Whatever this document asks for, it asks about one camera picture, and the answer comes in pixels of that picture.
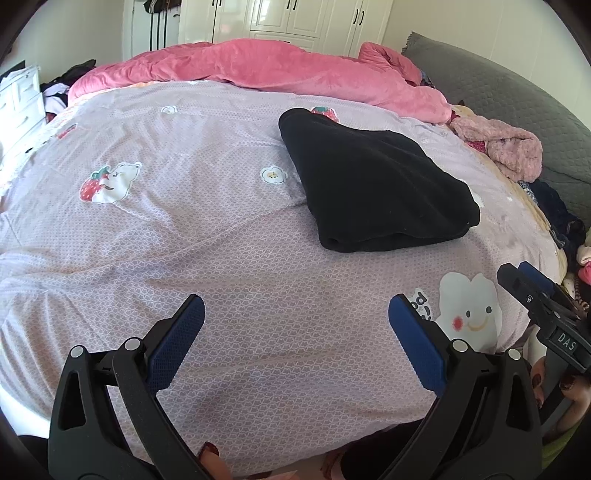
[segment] folded towel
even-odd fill
[[[281,115],[279,129],[327,249],[436,244],[480,221],[468,186],[404,135],[355,130],[303,108]]]

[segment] cabinet handle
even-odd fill
[[[16,128],[22,126],[27,120],[29,120],[29,117],[25,116],[25,118],[22,119],[21,123],[19,123]]]

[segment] cabinet door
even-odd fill
[[[329,0],[293,0],[292,3],[287,33],[320,38]]]
[[[359,49],[364,42],[381,43],[393,0],[363,0],[361,18],[357,21],[357,29],[349,56],[357,58]]]
[[[213,41],[213,24],[219,0],[183,0],[179,43]]]
[[[251,30],[285,33],[294,0],[256,0]]]
[[[216,21],[213,41],[220,43],[233,38],[248,38],[250,25],[246,23],[249,0],[216,0]]]
[[[180,23],[180,7],[174,7],[159,14],[146,13],[144,6],[134,2],[133,19],[131,25],[131,56],[150,50],[169,47],[178,44],[178,31]]]
[[[328,29],[324,36],[322,53],[349,55],[353,36],[361,18],[362,0],[335,0],[329,6]]]

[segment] screw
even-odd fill
[[[509,351],[507,353],[513,360],[519,360],[521,358],[519,350],[515,350],[514,348],[509,348]]]
[[[84,348],[80,345],[76,345],[72,350],[70,350],[70,355],[72,358],[78,358],[80,355],[84,353]]]
[[[130,338],[125,342],[125,349],[132,352],[134,350],[137,350],[141,343],[142,342],[139,340],[139,338]]]
[[[452,347],[456,352],[466,352],[468,350],[468,344],[464,340],[454,340]]]

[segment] white dresser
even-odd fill
[[[356,57],[380,43],[393,0],[183,0],[179,43],[261,38]]]
[[[0,85],[0,168],[4,159],[25,153],[45,125],[37,67],[13,73]]]

